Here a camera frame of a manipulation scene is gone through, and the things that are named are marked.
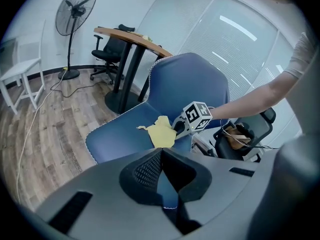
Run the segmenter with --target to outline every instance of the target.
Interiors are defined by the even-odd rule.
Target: wooden desk
[[[108,108],[110,108],[112,111],[118,114],[122,114],[125,111],[128,111],[136,105],[138,105],[143,100],[143,97],[145,96],[146,91],[148,89],[146,85],[147,83],[149,84],[149,81],[147,79],[139,97],[135,93],[130,92],[132,83],[134,81],[136,72],[138,70],[140,61],[144,55],[145,50],[149,49],[153,53],[157,54],[157,59],[170,57],[172,56],[172,54],[166,51],[165,49],[161,48],[160,46],[154,44],[153,42],[145,40],[142,37],[129,32],[104,27],[97,27],[94,29],[94,32],[102,35],[107,35],[112,38],[118,38],[126,42],[119,63],[118,72],[116,74],[113,91],[107,93],[107,95],[104,98],[105,104]],[[126,73],[123,89],[119,90],[121,75],[124,71],[124,67],[132,44],[136,45],[136,48],[132,56],[128,71]]]

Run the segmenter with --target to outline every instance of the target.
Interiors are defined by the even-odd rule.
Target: black desk leg
[[[155,61],[160,60],[160,59],[162,59],[162,58],[163,58],[163,57],[159,55],[159,56],[156,58]],[[145,95],[146,95],[146,93],[147,93],[148,88],[149,88],[149,75],[148,75],[148,77],[146,78],[146,80],[145,80],[145,82],[144,82],[143,88],[142,88],[142,90],[141,90],[141,92],[140,92],[140,95],[139,95],[139,98],[138,98],[138,102],[142,102],[142,101],[144,100],[144,97],[145,97]]]
[[[115,94],[117,94],[119,91],[121,76],[122,76],[122,73],[124,72],[125,64],[126,64],[131,46],[132,46],[132,43],[126,42],[124,50],[122,52],[121,60],[118,67],[118,72],[116,73],[115,82],[114,82],[113,92]]]
[[[140,45],[137,45],[133,54],[133,57],[130,62],[130,66],[128,68],[128,72],[126,73],[125,80],[124,80],[124,85],[122,89],[122,95],[121,95],[121,100],[120,100],[120,105],[119,105],[119,113],[122,114],[126,110],[126,104],[128,101],[128,96],[130,93],[130,89],[132,86],[132,83],[134,81],[136,72],[138,70],[140,61],[144,55],[146,48]]]

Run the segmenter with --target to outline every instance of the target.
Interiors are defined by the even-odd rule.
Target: blue chair
[[[228,80],[215,66],[195,53],[184,53],[160,60],[150,71],[148,99],[88,134],[88,151],[99,163],[154,148],[146,130],[159,116],[170,123],[193,101],[218,107],[229,102]],[[206,129],[218,127],[212,120]],[[174,148],[190,151],[192,136],[175,141]]]

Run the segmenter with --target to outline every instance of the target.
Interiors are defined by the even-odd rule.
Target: standing fan
[[[80,75],[77,69],[70,69],[70,50],[73,39],[73,33],[81,27],[91,13],[96,0],[63,0],[55,16],[56,30],[62,36],[69,36],[68,47],[68,65],[67,72],[64,70],[59,73],[58,78],[69,80]]]

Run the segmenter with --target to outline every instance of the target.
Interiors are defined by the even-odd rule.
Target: black office chair
[[[269,108],[260,114],[253,116],[238,118],[235,123],[229,122],[223,128],[226,129],[228,126],[235,127],[236,124],[242,123],[244,128],[249,131],[253,136],[251,141],[248,143],[249,146],[257,146],[266,136],[268,136],[272,130],[272,123],[276,119],[276,112]],[[240,149],[233,149],[220,129],[213,135],[215,139],[215,151],[219,158],[240,160],[243,161],[243,157],[246,156],[253,148],[244,146]]]
[[[118,28],[115,28],[115,30],[121,30],[121,31],[127,32],[127,31],[135,31],[135,28],[127,27],[123,24],[120,24]],[[96,41],[95,50],[93,50],[91,54],[98,59],[104,60],[105,65],[95,66],[93,68],[94,73],[90,74],[90,80],[93,80],[95,75],[106,73],[110,77],[111,80],[109,83],[112,85],[115,79],[111,75],[111,73],[117,74],[118,66],[116,66],[115,64],[120,62],[126,42],[118,38],[110,37],[105,47],[103,48],[103,50],[99,50],[99,42],[100,42],[100,39],[103,39],[103,37],[97,34],[95,34],[94,37],[97,38],[97,41]]]

